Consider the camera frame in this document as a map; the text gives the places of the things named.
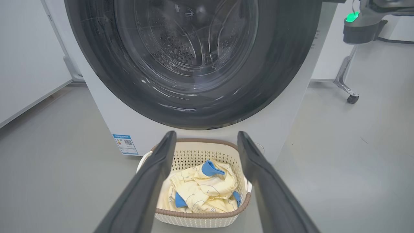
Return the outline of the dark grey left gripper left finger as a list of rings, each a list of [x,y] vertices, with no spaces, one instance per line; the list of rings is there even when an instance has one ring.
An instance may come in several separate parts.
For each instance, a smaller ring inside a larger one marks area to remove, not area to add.
[[[108,213],[96,233],[149,233],[164,180],[171,171],[176,132],[167,132],[143,163]]]

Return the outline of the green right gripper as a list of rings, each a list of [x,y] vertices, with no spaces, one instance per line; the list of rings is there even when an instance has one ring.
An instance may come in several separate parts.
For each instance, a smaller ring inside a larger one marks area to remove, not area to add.
[[[345,25],[375,25],[386,15],[413,16],[413,0],[361,0],[359,11],[348,14]]]

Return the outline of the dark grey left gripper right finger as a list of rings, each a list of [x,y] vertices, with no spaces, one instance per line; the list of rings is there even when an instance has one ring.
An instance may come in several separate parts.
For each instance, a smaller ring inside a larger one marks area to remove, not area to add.
[[[237,146],[244,176],[255,189],[263,232],[318,233],[316,224],[246,132],[238,133]]]

